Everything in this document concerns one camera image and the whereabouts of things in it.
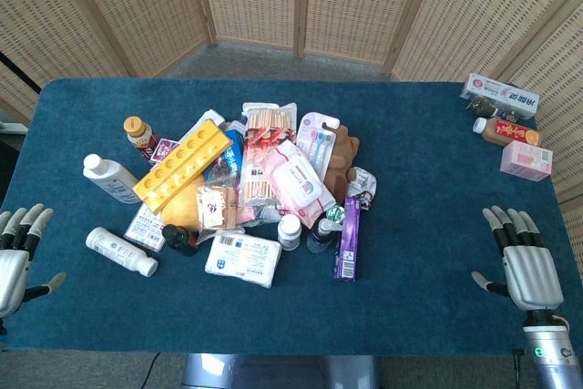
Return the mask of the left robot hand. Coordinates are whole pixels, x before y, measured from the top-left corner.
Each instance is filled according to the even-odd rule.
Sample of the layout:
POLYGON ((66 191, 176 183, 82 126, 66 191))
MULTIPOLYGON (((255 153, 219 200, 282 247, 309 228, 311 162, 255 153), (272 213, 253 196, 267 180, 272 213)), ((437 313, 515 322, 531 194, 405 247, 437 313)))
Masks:
POLYGON ((50 281, 28 287, 37 247, 54 211, 42 203, 1 212, 1 321, 21 305, 55 292, 66 280, 64 272, 50 281))

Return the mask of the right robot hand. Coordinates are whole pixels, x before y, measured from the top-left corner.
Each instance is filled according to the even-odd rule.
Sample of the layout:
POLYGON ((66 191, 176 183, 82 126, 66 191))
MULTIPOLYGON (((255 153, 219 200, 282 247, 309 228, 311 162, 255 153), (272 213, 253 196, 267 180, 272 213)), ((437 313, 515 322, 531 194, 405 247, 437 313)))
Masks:
POLYGON ((509 298, 525 312, 555 310, 564 301, 557 268, 540 230, 523 210, 482 209, 501 257, 506 281, 492 282, 482 273, 471 273, 483 290, 509 298))

